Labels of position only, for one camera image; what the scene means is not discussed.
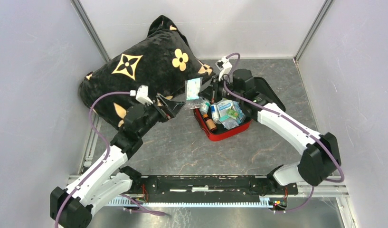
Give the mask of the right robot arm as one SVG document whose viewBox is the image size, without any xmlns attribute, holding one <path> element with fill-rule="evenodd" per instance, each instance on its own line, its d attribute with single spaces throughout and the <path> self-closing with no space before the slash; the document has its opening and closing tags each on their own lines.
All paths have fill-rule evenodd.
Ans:
<svg viewBox="0 0 388 228">
<path fill-rule="evenodd" d="M 337 138 L 330 132 L 314 131 L 285 113 L 285 106 L 264 78 L 238 69 L 231 79 L 223 77 L 212 82 L 200 95 L 217 102 L 223 98 L 238 102 L 247 118 L 272 129 L 299 152 L 299 162 L 281 165 L 270 172 L 266 186 L 271 193 L 278 194 L 286 185 L 301 181 L 311 186 L 323 181 L 344 181 Z"/>
</svg>

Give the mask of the white bottle green label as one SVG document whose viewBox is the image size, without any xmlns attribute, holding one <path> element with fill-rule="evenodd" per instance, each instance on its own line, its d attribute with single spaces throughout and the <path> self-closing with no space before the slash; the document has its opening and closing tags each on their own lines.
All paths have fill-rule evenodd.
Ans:
<svg viewBox="0 0 388 228">
<path fill-rule="evenodd" d="M 204 114 L 207 114 L 208 113 L 208 110 L 210 108 L 210 102 L 208 100 L 204 100 L 202 103 L 201 103 L 201 106 L 199 108 L 199 111 L 202 115 Z"/>
</svg>

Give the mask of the small green packet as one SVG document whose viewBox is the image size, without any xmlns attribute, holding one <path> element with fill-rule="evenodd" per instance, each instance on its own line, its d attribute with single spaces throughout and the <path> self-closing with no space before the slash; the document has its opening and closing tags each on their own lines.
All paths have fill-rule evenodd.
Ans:
<svg viewBox="0 0 388 228">
<path fill-rule="evenodd" d="M 228 109 L 226 111 L 226 114 L 230 117 L 230 118 L 233 118 L 233 119 L 237 119 L 239 117 L 239 113 L 237 111 L 235 111 L 234 109 Z"/>
</svg>

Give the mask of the red medicine kit case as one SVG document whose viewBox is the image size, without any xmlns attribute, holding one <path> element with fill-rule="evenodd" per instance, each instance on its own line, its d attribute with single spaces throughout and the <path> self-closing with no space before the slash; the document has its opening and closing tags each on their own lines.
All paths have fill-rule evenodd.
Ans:
<svg viewBox="0 0 388 228">
<path fill-rule="evenodd" d="M 279 108 L 281 108 L 283 111 L 286 111 L 286 107 L 282 103 L 282 101 L 278 98 L 276 93 L 273 91 L 271 86 L 267 83 L 267 81 L 262 77 L 256 77 L 255 78 L 255 85 L 257 88 L 260 88 L 261 93 L 264 94 L 266 97 L 268 97 L 270 100 L 272 100 Z M 193 110 L 194 117 L 196 118 L 200 128 L 204 131 L 206 136 L 214 142 L 221 141 L 223 139 L 226 139 L 228 137 L 231 137 L 233 135 L 239 134 L 245 130 L 247 130 L 252 122 L 252 119 L 247 116 L 243 122 L 232 129 L 227 130 L 223 125 L 217 125 L 217 129 L 213 132 L 210 131 L 210 129 L 207 127 L 205 120 L 203 119 L 203 116 L 199 109 Z"/>
</svg>

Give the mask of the brown bottle orange cap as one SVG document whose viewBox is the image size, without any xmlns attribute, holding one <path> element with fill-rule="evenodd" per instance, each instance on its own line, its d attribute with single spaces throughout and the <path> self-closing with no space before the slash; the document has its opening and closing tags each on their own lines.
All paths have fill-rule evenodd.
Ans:
<svg viewBox="0 0 388 228">
<path fill-rule="evenodd" d="M 213 122 L 212 118 L 210 118 L 208 116 L 208 114 L 203 114 L 203 119 L 205 121 L 205 124 L 207 126 L 207 128 L 211 131 L 211 132 L 215 132 L 217 130 L 217 126 L 216 124 Z"/>
</svg>

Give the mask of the white bottle blue label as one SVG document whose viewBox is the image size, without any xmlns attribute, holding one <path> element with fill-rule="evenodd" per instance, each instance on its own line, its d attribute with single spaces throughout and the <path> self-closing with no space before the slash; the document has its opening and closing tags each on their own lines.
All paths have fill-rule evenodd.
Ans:
<svg viewBox="0 0 388 228">
<path fill-rule="evenodd" d="M 212 104 L 210 106 L 211 109 L 211 116 L 214 122 L 218 122 L 220 120 L 219 114 L 218 114 L 218 109 L 215 104 Z"/>
</svg>

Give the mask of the teal plaster packet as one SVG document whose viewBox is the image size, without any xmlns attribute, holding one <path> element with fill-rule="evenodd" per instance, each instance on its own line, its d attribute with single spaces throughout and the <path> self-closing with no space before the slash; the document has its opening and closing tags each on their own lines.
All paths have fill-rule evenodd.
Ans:
<svg viewBox="0 0 388 228">
<path fill-rule="evenodd" d="M 202 77 L 193 78 L 186 81 L 186 100 L 199 99 L 199 92 L 202 86 Z"/>
</svg>

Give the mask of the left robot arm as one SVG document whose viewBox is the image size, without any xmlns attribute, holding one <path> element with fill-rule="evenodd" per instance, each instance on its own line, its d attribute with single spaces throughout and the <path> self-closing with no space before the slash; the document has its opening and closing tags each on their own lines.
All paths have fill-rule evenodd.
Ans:
<svg viewBox="0 0 388 228">
<path fill-rule="evenodd" d="M 86 228 L 94 215 L 117 196 L 137 193 L 142 187 L 139 174 L 124 165 L 143 144 L 143 136 L 158 122 L 174 118 L 185 105 L 159 97 L 153 104 L 135 104 L 127 109 L 124 123 L 109 147 L 85 173 L 65 188 L 50 194 L 50 216 L 55 227 Z"/>
</svg>

